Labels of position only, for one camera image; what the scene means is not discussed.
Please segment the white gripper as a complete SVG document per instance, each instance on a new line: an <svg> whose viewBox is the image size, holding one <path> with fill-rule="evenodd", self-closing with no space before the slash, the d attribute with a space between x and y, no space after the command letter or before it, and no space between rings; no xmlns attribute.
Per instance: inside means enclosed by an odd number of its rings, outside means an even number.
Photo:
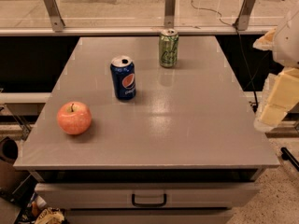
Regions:
<svg viewBox="0 0 299 224"><path fill-rule="evenodd" d="M263 85L254 128L267 133L299 104L299 7L288 11L277 29L258 38L253 47L273 50L274 61L287 67L277 75L269 74Z"/></svg>

